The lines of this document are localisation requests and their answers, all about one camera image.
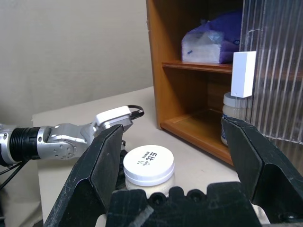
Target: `white jar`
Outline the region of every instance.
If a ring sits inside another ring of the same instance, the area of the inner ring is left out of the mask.
[[[149,198],[155,192],[169,195],[175,186],[174,156],[167,148],[147,145],[128,152],[123,160],[128,190],[143,189]]]
[[[224,94],[224,100],[223,100],[224,106],[223,106],[223,117],[233,117],[241,119],[245,117],[245,113],[247,113],[247,117],[250,118],[251,114],[251,103],[248,104],[247,98],[238,98],[231,96],[231,93],[225,93]],[[222,142],[227,146],[226,136],[223,129],[221,129],[221,140]]]

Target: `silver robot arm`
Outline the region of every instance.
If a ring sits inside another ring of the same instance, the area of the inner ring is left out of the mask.
[[[121,124],[128,130],[133,120],[144,115],[136,105],[99,113],[91,124],[18,128],[0,124],[0,165],[11,166],[31,159],[71,159],[80,157],[103,130]]]

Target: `wooden shelf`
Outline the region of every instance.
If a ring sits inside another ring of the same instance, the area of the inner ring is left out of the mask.
[[[206,72],[217,73],[232,73],[231,64],[210,64],[210,63],[194,63],[194,62],[182,62],[182,61],[165,61],[162,62],[164,68],[185,69],[185,70],[198,70]]]
[[[215,155],[232,165],[227,146],[221,141],[222,113],[205,110],[162,122],[161,128]]]

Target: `beige table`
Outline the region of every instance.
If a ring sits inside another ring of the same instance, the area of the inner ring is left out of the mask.
[[[34,126],[57,125],[69,122],[85,124],[102,111],[124,105],[140,105],[145,115],[134,121],[134,125],[124,134],[126,149],[155,144],[168,148],[175,158],[176,184],[187,193],[197,188],[206,193],[210,183],[239,181],[232,167],[213,156],[193,147],[171,134],[157,129],[153,88],[146,88],[123,95],[48,111],[33,116]],[[76,160],[40,160],[38,161],[39,185],[42,200],[44,222],[49,215]],[[104,226],[99,218],[96,226]]]

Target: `white wall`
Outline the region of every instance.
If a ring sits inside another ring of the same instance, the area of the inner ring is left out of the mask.
[[[0,122],[149,86],[145,1],[0,0]]]

